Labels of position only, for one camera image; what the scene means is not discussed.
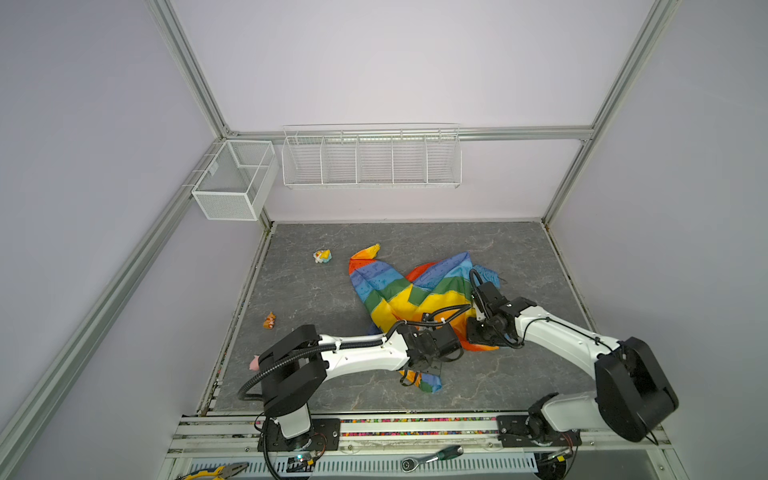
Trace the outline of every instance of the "white mesh basket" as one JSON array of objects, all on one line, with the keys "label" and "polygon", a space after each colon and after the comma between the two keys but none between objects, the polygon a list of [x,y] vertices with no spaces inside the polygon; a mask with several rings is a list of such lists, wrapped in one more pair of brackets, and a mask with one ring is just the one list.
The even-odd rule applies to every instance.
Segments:
[{"label": "white mesh basket", "polygon": [[259,220],[279,168],[272,142],[227,140],[192,194],[211,220]]},{"label": "white mesh basket", "polygon": [[291,188],[457,187],[462,182],[458,127],[289,134],[283,182]]}]

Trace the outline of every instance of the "ratchet handle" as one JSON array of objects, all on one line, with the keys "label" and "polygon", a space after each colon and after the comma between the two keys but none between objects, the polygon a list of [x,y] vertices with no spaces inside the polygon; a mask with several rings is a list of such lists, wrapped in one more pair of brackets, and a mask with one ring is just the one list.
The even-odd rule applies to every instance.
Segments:
[{"label": "ratchet handle", "polygon": [[439,460],[450,460],[451,458],[456,458],[463,453],[464,447],[461,445],[453,445],[437,452],[437,458]]}]

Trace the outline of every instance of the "rainbow fabric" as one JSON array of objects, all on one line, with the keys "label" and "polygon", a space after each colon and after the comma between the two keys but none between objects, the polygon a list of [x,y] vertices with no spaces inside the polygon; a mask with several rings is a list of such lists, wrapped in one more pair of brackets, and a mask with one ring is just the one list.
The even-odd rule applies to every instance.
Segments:
[{"label": "rainbow fabric", "polygon": [[[475,268],[484,281],[498,286],[498,275],[479,265],[472,265],[469,253],[454,255],[441,262],[418,266],[406,276],[401,275],[388,263],[375,260],[381,248],[376,244],[361,250],[349,259],[349,279],[357,295],[365,304],[376,327],[383,332],[399,319],[420,322],[422,314],[431,313],[446,306],[472,304],[472,288],[469,271]],[[495,350],[498,347],[473,345],[467,341],[467,318],[475,316],[475,310],[451,321],[451,326],[464,349],[471,351]],[[442,388],[438,376],[416,375],[403,372],[408,382],[414,382],[421,390],[437,392]]]}]

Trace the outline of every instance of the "pliers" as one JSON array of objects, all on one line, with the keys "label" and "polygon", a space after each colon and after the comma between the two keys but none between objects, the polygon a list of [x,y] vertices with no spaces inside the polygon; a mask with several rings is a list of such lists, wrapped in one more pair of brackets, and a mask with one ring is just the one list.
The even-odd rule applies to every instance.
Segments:
[{"label": "pliers", "polygon": [[176,480],[192,480],[193,478],[208,478],[208,480],[224,480],[232,475],[237,475],[248,468],[248,463],[233,463],[232,465],[222,465],[214,470],[197,470],[189,475],[182,475]]}]

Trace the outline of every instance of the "perforated metal strip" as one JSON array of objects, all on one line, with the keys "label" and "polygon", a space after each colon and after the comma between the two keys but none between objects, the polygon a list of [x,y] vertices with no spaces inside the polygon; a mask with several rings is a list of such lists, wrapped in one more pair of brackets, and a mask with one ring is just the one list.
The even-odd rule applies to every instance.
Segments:
[{"label": "perforated metal strip", "polygon": [[[317,462],[313,477],[335,478],[343,476],[381,475],[387,477],[446,476],[482,473],[536,473],[533,453],[465,453],[453,460],[432,462],[420,466],[413,473],[400,469],[400,461],[407,455],[328,455]],[[288,455],[273,456],[273,462],[280,476],[306,477],[306,473],[286,473]],[[251,457],[237,458],[196,458],[191,472],[202,468],[216,468],[230,463],[248,462],[248,469],[237,475],[238,479],[271,478],[266,470],[261,452]]]}]

